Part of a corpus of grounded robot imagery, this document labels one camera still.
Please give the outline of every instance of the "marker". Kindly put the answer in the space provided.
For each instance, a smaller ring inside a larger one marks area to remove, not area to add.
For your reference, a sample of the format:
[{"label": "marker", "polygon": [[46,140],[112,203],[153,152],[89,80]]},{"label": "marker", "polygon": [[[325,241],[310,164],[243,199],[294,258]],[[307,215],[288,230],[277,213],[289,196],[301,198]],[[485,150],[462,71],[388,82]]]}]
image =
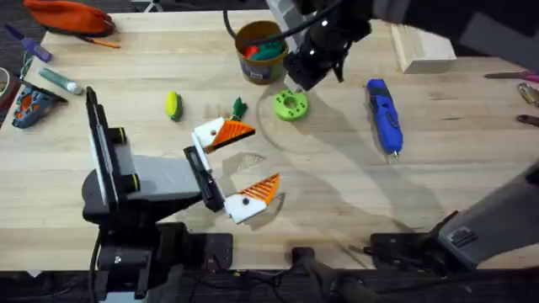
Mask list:
[{"label": "marker", "polygon": [[66,77],[58,74],[57,72],[53,72],[46,67],[40,69],[40,75],[43,78],[55,83],[57,86],[67,90],[69,93],[80,95],[84,91],[84,89],[73,80],[69,80]]},{"label": "marker", "polygon": [[15,39],[19,40],[23,47],[32,55],[47,63],[52,60],[52,54],[31,38],[24,37],[18,30],[9,24],[3,26]]},{"label": "marker", "polygon": [[120,48],[120,46],[117,45],[114,42],[97,40],[97,39],[94,39],[94,38],[88,38],[88,37],[84,37],[84,36],[77,36],[77,37],[80,40],[83,40],[83,41],[86,41],[86,42],[89,42],[89,43],[93,43],[93,44],[96,44],[96,45],[102,45],[102,46],[107,46],[107,47],[112,47],[112,48]]}]

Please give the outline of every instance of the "orange fin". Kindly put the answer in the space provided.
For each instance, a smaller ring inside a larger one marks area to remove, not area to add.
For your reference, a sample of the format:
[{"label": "orange fin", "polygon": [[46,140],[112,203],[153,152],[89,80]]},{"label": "orange fin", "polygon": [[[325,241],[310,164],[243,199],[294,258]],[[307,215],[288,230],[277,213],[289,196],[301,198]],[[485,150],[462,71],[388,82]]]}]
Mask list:
[{"label": "orange fin", "polygon": [[209,148],[214,151],[250,135],[254,135],[254,128],[251,125],[239,121],[227,120]]},{"label": "orange fin", "polygon": [[248,189],[244,189],[239,192],[241,195],[246,195],[251,198],[261,199],[266,205],[268,205],[273,197],[277,188],[279,187],[279,174],[275,174],[269,178],[266,178],[255,185],[252,185]]}]

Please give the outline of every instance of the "cup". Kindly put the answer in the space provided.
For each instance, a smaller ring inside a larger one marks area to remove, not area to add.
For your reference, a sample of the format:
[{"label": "cup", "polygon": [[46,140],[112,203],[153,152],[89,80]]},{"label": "cup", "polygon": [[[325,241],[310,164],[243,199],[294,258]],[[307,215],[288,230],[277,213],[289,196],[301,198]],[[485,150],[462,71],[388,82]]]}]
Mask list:
[{"label": "cup", "polygon": [[279,25],[271,21],[255,21],[243,26],[236,34],[236,52],[244,77],[255,84],[270,84],[285,72],[283,60],[288,54],[288,46],[275,58],[253,61],[243,55],[246,42],[268,38],[280,34]]}]

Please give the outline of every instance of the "orange pouch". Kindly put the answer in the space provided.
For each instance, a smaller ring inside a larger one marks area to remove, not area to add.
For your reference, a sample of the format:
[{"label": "orange pouch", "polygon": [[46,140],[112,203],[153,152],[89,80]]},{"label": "orange pouch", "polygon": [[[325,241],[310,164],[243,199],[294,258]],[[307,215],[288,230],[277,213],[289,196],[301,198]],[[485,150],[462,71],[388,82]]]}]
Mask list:
[{"label": "orange pouch", "polygon": [[81,3],[56,0],[24,0],[35,21],[53,33],[105,37],[115,24],[105,12]]}]

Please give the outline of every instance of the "green ring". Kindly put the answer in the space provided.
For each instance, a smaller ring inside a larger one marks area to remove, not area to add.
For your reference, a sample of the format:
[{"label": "green ring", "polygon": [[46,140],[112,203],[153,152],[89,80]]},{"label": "green ring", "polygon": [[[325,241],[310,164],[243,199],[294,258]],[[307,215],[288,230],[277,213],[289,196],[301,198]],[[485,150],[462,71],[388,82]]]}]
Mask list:
[{"label": "green ring", "polygon": [[309,109],[309,102],[305,93],[293,93],[289,89],[285,89],[277,93],[273,98],[273,110],[284,121],[298,120],[305,116]]}]

